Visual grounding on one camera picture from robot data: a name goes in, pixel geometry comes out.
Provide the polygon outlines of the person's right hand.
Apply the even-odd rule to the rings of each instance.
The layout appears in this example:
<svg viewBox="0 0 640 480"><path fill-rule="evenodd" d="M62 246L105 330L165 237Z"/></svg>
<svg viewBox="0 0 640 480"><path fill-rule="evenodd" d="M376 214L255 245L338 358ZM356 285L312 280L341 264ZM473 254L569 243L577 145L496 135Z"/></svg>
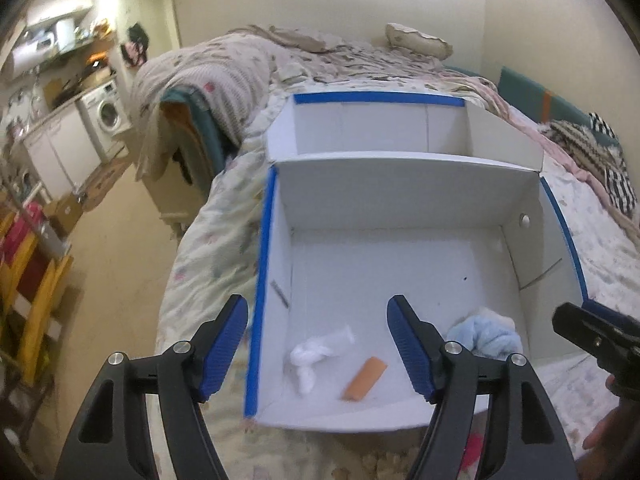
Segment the person's right hand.
<svg viewBox="0 0 640 480"><path fill-rule="evenodd" d="M625 400L618 399L616 408L608 412L594 426L590 434L582 442L582 449L593 454L613 455L626 439L624 427Z"/></svg>

